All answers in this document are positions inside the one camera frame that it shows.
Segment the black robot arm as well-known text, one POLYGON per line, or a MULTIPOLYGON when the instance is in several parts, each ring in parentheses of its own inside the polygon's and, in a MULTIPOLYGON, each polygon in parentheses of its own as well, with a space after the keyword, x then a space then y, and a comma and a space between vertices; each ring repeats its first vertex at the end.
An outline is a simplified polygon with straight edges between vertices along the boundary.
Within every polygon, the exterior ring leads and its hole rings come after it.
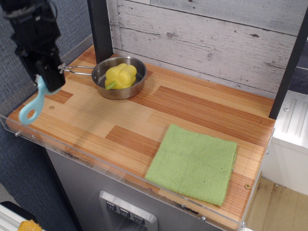
POLYGON ((34 82, 42 77, 49 92, 65 84, 56 40, 60 36, 57 9, 49 0, 2 0, 3 18, 9 20, 19 56, 34 82))

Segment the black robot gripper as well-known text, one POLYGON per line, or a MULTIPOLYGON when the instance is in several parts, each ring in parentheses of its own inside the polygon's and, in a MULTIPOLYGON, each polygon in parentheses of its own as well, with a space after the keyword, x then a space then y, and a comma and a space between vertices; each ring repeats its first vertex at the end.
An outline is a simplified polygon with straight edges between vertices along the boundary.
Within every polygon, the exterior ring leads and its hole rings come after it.
POLYGON ((38 75, 49 92, 55 92, 65 84, 60 69, 63 64, 55 42, 60 36, 56 23, 57 11, 52 9, 14 9, 9 11, 12 35, 19 56, 32 81, 38 83, 38 75))

